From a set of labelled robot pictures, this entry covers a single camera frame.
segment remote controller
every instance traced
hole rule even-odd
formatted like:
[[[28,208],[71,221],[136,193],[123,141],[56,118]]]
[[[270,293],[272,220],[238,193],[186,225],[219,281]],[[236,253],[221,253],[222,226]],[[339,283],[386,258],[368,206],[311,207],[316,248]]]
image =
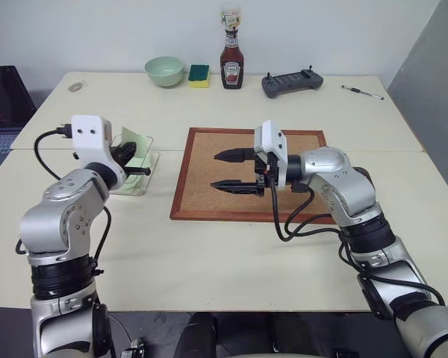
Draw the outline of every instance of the remote controller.
[[[267,76],[262,78],[262,88],[267,97],[275,98],[279,93],[303,90],[312,88],[316,90],[322,86],[323,78],[312,71],[312,66],[300,72],[289,73],[288,75]]]

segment green sponge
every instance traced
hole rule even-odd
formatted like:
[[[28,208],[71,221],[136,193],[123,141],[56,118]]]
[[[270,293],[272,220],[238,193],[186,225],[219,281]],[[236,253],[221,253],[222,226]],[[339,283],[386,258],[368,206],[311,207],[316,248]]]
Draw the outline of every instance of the green sponge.
[[[209,87],[209,65],[191,65],[187,81],[190,87]]]

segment white table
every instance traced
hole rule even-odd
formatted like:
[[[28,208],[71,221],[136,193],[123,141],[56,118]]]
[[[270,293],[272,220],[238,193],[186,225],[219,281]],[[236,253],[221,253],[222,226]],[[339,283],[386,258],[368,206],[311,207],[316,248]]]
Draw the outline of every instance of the white table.
[[[76,167],[71,152],[42,151],[59,175]],[[144,196],[108,202],[113,223],[97,285],[110,310],[368,310],[332,233],[283,243],[271,223],[169,220],[182,152],[160,155]],[[422,152],[349,156],[370,171],[394,232],[448,304],[448,187],[431,160]],[[30,268],[14,246],[22,215],[52,182],[29,150],[13,151],[0,168],[0,307],[29,307]],[[92,253],[104,226],[101,215]]]
[[[218,75],[209,88],[155,86],[143,73],[71,72],[57,85],[12,148],[31,149],[43,132],[69,123],[74,114],[96,114],[120,126],[153,136],[155,148],[184,149],[189,127],[255,128],[273,119],[281,129],[323,130],[327,143],[344,151],[421,151],[420,143],[376,76],[325,77],[309,89],[269,99],[262,76],[245,76],[240,90],[223,89]],[[82,82],[83,88],[68,87]],[[352,85],[385,97],[384,101],[340,88]],[[53,136],[42,148],[71,148]]]

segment cork board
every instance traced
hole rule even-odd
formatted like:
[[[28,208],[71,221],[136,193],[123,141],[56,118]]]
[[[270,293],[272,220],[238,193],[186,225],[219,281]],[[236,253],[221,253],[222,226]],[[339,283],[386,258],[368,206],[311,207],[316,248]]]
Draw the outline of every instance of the cork board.
[[[289,154],[316,149],[326,145],[322,131],[282,131],[287,137]],[[252,148],[254,130],[190,128],[184,158],[181,164],[170,218],[172,220],[217,220],[233,222],[271,222],[272,200],[270,190],[265,196],[235,195],[213,188],[210,183],[223,179],[241,179],[255,182],[254,162],[227,163],[215,160],[214,155],[226,149]],[[307,200],[308,193],[294,193],[287,186],[278,192],[279,220]],[[302,222],[315,214],[327,213],[318,195],[311,205],[300,213],[295,222]],[[315,223],[333,224],[330,218]]]

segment pen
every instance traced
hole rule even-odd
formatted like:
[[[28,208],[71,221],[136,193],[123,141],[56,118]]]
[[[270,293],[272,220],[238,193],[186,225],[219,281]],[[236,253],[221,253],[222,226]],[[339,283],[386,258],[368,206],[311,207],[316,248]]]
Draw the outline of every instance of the pen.
[[[374,95],[372,93],[364,92],[361,89],[358,89],[358,88],[355,88],[355,87],[351,87],[351,86],[346,86],[344,84],[342,85],[342,88],[344,88],[345,90],[349,90],[349,91],[355,92],[355,93],[363,93],[364,95],[371,95],[372,97],[375,97],[375,98],[378,98],[378,99],[381,99],[381,100],[384,99],[380,95]]]

